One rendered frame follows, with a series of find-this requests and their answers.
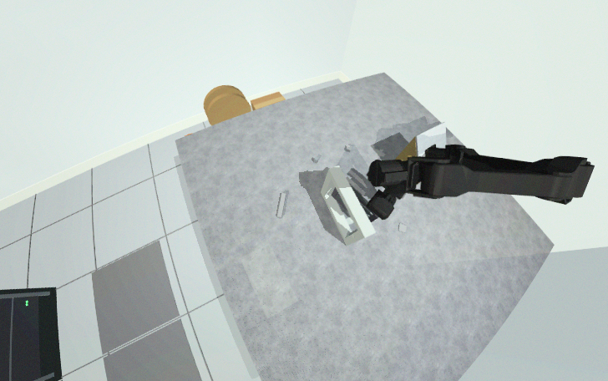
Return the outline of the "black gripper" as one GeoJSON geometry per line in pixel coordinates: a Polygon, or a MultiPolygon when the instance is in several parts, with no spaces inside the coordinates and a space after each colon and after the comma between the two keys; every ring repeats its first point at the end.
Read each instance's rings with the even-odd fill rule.
{"type": "Polygon", "coordinates": [[[368,202],[367,208],[375,213],[380,219],[386,220],[394,210],[396,197],[401,200],[405,194],[405,185],[387,185],[382,192],[378,190],[368,202]],[[391,198],[392,197],[392,198],[391,198]]]}

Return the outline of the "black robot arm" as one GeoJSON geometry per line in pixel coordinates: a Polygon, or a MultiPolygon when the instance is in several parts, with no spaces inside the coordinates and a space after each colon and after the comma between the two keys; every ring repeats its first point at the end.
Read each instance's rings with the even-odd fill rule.
{"type": "Polygon", "coordinates": [[[405,193],[431,199],[468,192],[535,196],[567,205],[581,198],[594,165],[588,158],[558,156],[534,162],[479,155],[463,145],[432,145],[426,157],[375,160],[367,172],[374,187],[405,185],[405,193]],[[420,190],[416,184],[420,183],[420,190]]]}

